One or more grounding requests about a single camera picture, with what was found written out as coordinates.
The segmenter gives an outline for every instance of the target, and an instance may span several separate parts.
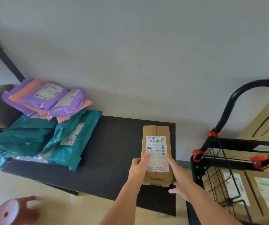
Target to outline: red plastic stool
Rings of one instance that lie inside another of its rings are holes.
[[[0,206],[0,225],[34,224],[39,214],[36,210],[28,209],[27,202],[35,199],[35,196],[31,196],[4,202]]]

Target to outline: hand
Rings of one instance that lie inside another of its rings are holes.
[[[183,199],[190,202],[190,194],[188,193],[190,188],[194,187],[193,180],[185,173],[181,166],[178,166],[175,160],[169,155],[166,154],[166,159],[168,160],[176,181],[173,181],[172,184],[176,187],[174,189],[170,189],[169,193],[177,193]]]
[[[128,181],[132,181],[140,189],[143,184],[147,161],[150,157],[149,152],[146,152],[142,159],[133,159],[129,169]]]

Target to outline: finger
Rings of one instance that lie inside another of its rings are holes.
[[[169,193],[178,193],[178,189],[177,188],[169,189],[168,192]]]
[[[131,165],[138,165],[138,163],[140,162],[141,159],[132,159]]]
[[[141,162],[140,163],[146,165],[149,157],[150,157],[149,152],[146,152],[145,155],[143,155],[143,158],[141,159]]]
[[[172,170],[175,171],[178,168],[178,165],[175,162],[175,160],[169,154],[166,154],[166,159],[168,160],[170,166],[172,167]]]

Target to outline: black table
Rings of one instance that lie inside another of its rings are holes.
[[[175,159],[175,123],[101,116],[75,172],[67,166],[21,160],[7,162],[2,171],[115,200],[127,181],[132,159],[141,157],[144,125],[170,127],[172,157]],[[136,205],[175,216],[175,195],[169,194],[168,189],[142,185]]]

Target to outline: forearm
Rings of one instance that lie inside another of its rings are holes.
[[[202,225],[219,225],[225,224],[225,222],[229,225],[241,225],[227,210],[211,199],[204,189],[192,180],[188,184],[190,185],[189,201]]]
[[[121,189],[113,206],[106,213],[100,225],[134,224],[136,197],[140,187],[132,180],[128,180]]]

